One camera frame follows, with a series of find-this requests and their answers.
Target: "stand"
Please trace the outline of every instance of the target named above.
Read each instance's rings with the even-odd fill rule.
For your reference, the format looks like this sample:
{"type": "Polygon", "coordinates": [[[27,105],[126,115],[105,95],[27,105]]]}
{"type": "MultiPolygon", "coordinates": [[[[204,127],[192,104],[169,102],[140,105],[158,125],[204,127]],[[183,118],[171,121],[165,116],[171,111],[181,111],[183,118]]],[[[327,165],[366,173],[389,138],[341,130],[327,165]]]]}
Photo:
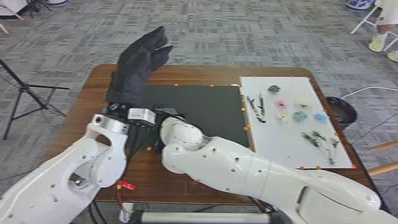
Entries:
{"type": "Polygon", "coordinates": [[[28,11],[30,11],[30,18],[34,18],[34,12],[41,11],[41,6],[46,7],[48,11],[53,11],[50,7],[46,6],[46,3],[43,0],[27,0],[27,6],[28,6],[28,11]]]}
{"type": "Polygon", "coordinates": [[[18,93],[18,97],[16,97],[16,101],[14,101],[14,108],[12,108],[12,112],[11,112],[11,117],[9,117],[9,123],[7,123],[7,128],[5,128],[5,132],[4,132],[4,140],[7,139],[9,136],[9,130],[11,130],[11,125],[12,125],[12,121],[16,119],[20,119],[21,117],[25,117],[28,114],[32,114],[36,111],[41,110],[48,110],[52,113],[55,113],[60,116],[66,116],[66,114],[62,113],[62,111],[59,110],[59,108],[52,105],[50,100],[52,100],[52,96],[53,96],[53,92],[57,89],[69,89],[66,87],[57,87],[57,86],[44,86],[44,85],[30,85],[28,83],[25,83],[20,79],[20,77],[16,76],[16,73],[12,72],[4,60],[0,60],[0,66],[4,67],[20,87],[20,93],[18,93]],[[44,88],[44,89],[52,89],[50,95],[46,97],[46,99],[37,95],[37,93],[34,92],[32,88],[44,88]],[[32,111],[28,111],[27,113],[23,113],[20,116],[16,115],[16,109],[18,109],[18,105],[20,105],[20,99],[21,99],[21,94],[27,93],[28,96],[32,97],[36,103],[39,104],[39,108],[34,109],[32,111]]]}

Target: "floor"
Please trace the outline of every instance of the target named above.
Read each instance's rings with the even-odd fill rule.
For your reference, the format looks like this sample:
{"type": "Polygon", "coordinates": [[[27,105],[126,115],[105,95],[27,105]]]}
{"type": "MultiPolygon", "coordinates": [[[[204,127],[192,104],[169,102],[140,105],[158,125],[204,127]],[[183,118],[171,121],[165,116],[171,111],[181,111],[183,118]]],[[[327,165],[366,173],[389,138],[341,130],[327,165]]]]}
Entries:
{"type": "MultiPolygon", "coordinates": [[[[2,21],[11,31],[0,33],[2,59],[30,83],[71,88],[53,97],[66,112],[92,67],[116,62],[128,44],[160,25],[174,45],[169,64],[304,67],[325,95],[336,97],[368,86],[398,87],[398,64],[366,48],[373,28],[348,34],[364,13],[346,9],[343,0],[82,0],[23,17],[25,21],[2,21]]],[[[16,93],[2,81],[0,131],[16,93]]],[[[398,149],[370,152],[373,145],[398,139],[398,116],[361,138],[398,112],[396,94],[370,90],[346,98],[359,120],[345,134],[368,168],[398,160],[398,149]]],[[[20,112],[34,106],[23,98],[20,112]]],[[[16,122],[0,140],[0,179],[37,166],[60,123],[46,112],[16,122]]],[[[389,189],[398,171],[373,180],[398,215],[398,187],[389,189]]],[[[0,181],[0,193],[16,181],[0,181]]]]}

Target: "black glove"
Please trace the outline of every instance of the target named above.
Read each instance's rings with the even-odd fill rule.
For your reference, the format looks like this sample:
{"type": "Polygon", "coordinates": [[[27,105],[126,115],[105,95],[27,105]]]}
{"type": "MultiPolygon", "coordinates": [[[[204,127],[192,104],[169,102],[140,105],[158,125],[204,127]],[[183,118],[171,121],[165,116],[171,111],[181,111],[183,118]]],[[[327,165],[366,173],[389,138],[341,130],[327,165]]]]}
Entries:
{"type": "Polygon", "coordinates": [[[110,103],[126,104],[130,107],[140,103],[146,80],[169,60],[172,46],[165,46],[167,42],[165,28],[158,27],[124,50],[105,97],[110,103]]]}

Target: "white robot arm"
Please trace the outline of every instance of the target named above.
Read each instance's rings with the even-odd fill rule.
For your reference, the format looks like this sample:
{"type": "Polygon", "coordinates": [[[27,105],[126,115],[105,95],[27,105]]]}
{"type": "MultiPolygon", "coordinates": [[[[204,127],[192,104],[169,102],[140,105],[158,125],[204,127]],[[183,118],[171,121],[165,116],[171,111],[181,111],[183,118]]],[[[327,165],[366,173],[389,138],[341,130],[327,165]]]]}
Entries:
{"type": "Polygon", "coordinates": [[[375,192],[323,170],[286,168],[179,119],[162,124],[163,166],[217,190],[270,203],[297,224],[396,224],[375,192]]]}
{"type": "Polygon", "coordinates": [[[124,172],[128,125],[96,115],[80,140],[5,192],[2,224],[69,223],[124,172]],[[98,142],[103,135],[110,145],[98,142]]]}

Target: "white paper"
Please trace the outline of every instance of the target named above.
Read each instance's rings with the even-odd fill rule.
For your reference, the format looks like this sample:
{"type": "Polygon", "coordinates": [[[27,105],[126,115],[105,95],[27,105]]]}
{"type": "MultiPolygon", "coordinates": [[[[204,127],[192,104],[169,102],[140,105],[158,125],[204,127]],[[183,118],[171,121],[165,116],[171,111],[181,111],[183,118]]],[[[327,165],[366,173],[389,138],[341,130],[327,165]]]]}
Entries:
{"type": "Polygon", "coordinates": [[[352,161],[346,155],[343,144],[332,127],[330,120],[322,123],[315,119],[315,114],[323,112],[322,103],[306,77],[242,77],[242,95],[245,98],[245,108],[249,115],[252,145],[256,153],[272,161],[295,168],[352,168],[352,161]],[[281,91],[272,94],[268,87],[277,85],[281,91]],[[254,99],[254,105],[259,106],[259,93],[265,101],[265,120],[261,123],[256,118],[254,110],[247,96],[254,99]],[[277,101],[286,102],[286,107],[277,105],[277,101]],[[302,107],[299,103],[307,101],[309,106],[302,107]],[[293,113],[302,111],[307,114],[304,121],[293,120],[293,113]],[[302,133],[311,135],[316,131],[327,138],[327,142],[318,139],[320,148],[313,146],[302,137],[302,133]],[[330,138],[339,141],[338,147],[332,147],[330,138]]]}

